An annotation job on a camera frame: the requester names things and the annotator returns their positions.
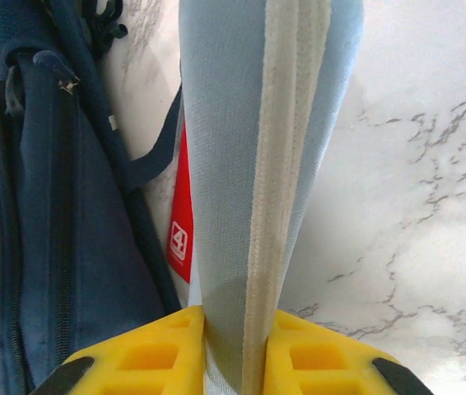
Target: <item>white webbing stripe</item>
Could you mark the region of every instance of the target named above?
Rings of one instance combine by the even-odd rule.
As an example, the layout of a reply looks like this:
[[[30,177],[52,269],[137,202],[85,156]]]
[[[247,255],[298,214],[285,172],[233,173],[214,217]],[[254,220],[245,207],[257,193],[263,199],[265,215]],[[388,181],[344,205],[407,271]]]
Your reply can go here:
[[[262,393],[265,347],[323,58],[329,0],[267,0],[263,92],[251,217],[242,394]]]

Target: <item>fabric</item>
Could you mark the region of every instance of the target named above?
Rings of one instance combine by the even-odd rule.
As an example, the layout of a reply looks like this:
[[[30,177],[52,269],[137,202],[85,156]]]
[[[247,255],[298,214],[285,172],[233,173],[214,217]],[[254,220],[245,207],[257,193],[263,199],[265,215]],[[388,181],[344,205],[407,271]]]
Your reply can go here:
[[[42,2],[0,0],[0,394],[179,309],[141,192],[123,193],[130,160],[75,3],[57,3],[52,26]]]
[[[269,324],[352,70],[362,4],[182,0],[179,23],[207,393],[260,393]]]

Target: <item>zipper pull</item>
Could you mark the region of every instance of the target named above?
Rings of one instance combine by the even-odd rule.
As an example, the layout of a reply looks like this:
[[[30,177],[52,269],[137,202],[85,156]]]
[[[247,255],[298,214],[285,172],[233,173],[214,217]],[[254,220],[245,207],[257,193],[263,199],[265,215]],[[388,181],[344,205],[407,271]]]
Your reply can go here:
[[[73,95],[74,86],[79,84],[80,79],[74,71],[53,51],[39,51],[33,57],[35,66],[50,70],[59,79],[59,88]]]

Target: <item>zipper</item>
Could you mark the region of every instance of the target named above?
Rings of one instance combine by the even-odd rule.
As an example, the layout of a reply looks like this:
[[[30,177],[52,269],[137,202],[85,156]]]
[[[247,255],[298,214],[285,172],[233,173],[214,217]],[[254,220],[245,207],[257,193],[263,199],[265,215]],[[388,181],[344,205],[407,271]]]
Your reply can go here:
[[[33,57],[34,64],[51,71],[58,79],[59,88],[66,92],[58,95],[58,129],[52,143],[52,202],[50,238],[50,267],[57,278],[57,320],[54,331],[56,363],[61,365],[71,353],[71,297],[73,270],[73,160],[74,149],[72,122],[74,88],[79,78],[54,52],[44,50]]]
[[[7,136],[2,123],[6,113],[6,82],[0,81],[0,196],[4,204],[0,204],[2,256],[0,261],[11,276],[11,321],[9,325],[9,340],[11,341],[15,375],[19,378],[19,392],[28,393],[33,387],[29,370],[26,367],[25,352],[22,342],[21,328],[19,326],[19,313],[21,303],[21,237],[19,223],[17,222],[16,203],[13,198],[13,183],[10,171],[11,163],[7,154]]]
[[[72,260],[73,260],[73,135],[70,122],[73,111],[72,102],[75,98],[63,97],[60,100],[59,130],[56,133],[58,157],[55,167],[55,198],[53,215],[57,229],[55,243],[55,263],[58,276],[58,319],[56,327],[56,359],[61,365],[70,355],[70,309],[72,293]]]

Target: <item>light blue strap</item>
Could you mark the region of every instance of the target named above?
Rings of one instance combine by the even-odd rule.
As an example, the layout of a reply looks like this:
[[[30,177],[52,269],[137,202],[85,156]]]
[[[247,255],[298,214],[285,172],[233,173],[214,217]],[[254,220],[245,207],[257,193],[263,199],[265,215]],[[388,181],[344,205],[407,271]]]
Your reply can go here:
[[[207,393],[240,393],[246,282],[259,138],[264,0],[180,1],[180,49],[194,230],[207,318]],[[362,3],[333,0],[281,272],[344,96]],[[277,293],[280,293],[283,277]]]

